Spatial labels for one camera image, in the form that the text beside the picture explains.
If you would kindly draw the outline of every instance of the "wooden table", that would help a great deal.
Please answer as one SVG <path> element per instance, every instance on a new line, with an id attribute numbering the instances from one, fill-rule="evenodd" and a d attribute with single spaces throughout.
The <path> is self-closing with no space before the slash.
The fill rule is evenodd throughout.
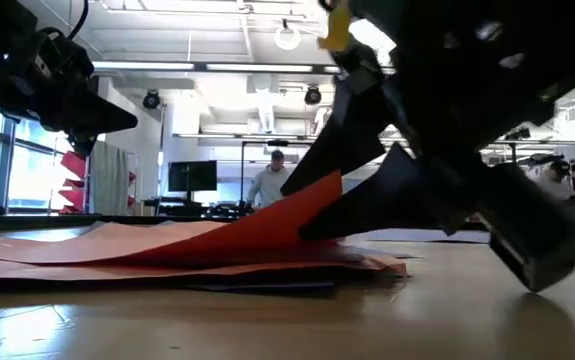
<path id="1" fill-rule="evenodd" d="M 0 295 L 0 358 L 574 359 L 575 274 L 527 294 L 486 245 L 375 243 L 424 257 L 400 290 L 328 299 L 200 291 Z"/>

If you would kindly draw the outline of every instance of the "workbench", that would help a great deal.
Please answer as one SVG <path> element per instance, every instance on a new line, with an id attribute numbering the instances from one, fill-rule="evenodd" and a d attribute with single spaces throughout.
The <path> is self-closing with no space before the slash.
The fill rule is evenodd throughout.
<path id="1" fill-rule="evenodd" d="M 575 360 L 575 273 L 533 295 L 484 244 L 358 245 L 422 258 L 328 297 L 0 293 L 0 359 Z"/>

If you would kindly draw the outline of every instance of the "stack of paper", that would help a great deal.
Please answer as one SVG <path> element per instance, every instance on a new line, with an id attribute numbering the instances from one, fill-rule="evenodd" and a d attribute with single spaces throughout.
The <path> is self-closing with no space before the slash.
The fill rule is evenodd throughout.
<path id="1" fill-rule="evenodd" d="M 147 228 L 109 223 L 61 242 L 0 237 L 0 279 L 174 278 L 178 284 L 201 287 L 213 284 L 214 278 L 246 276 L 257 281 L 247 281 L 244 286 L 261 286 L 272 278 L 304 286 L 328 284 L 334 271 L 341 268 L 359 272 L 389 269 L 404 275 L 405 264 L 392 256 L 351 251 L 339 245 L 338 239 L 308 242 L 299 238 L 298 228 L 341 192 L 340 174 L 334 173 L 231 224 L 201 221 Z M 304 270 L 311 270 L 305 278 Z M 312 277 L 314 270 L 325 276 Z"/>

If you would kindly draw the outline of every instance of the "wall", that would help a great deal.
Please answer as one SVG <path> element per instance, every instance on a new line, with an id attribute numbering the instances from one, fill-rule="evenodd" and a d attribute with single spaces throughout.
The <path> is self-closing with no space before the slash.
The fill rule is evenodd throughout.
<path id="1" fill-rule="evenodd" d="M 138 155 L 136 199 L 158 195 L 158 152 L 160 151 L 160 119 L 152 117 L 114 88 L 110 78 L 100 80 L 98 95 L 129 111 L 138 118 L 138 126 L 105 135 L 105 142 Z"/>

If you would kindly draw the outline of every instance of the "security camera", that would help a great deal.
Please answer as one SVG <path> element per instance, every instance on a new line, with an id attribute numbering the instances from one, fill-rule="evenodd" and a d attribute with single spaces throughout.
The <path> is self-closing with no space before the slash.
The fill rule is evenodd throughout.
<path id="1" fill-rule="evenodd" d="M 146 109 L 156 109 L 160 105 L 160 96 L 158 90 L 147 90 L 147 95 L 143 99 L 143 106 Z"/>
<path id="2" fill-rule="evenodd" d="M 305 104 L 307 105 L 317 105 L 320 104 L 320 100 L 322 100 L 322 95 L 320 94 L 320 90 L 318 90 L 317 85 L 309 86 L 307 89 L 307 93 L 305 94 Z"/>

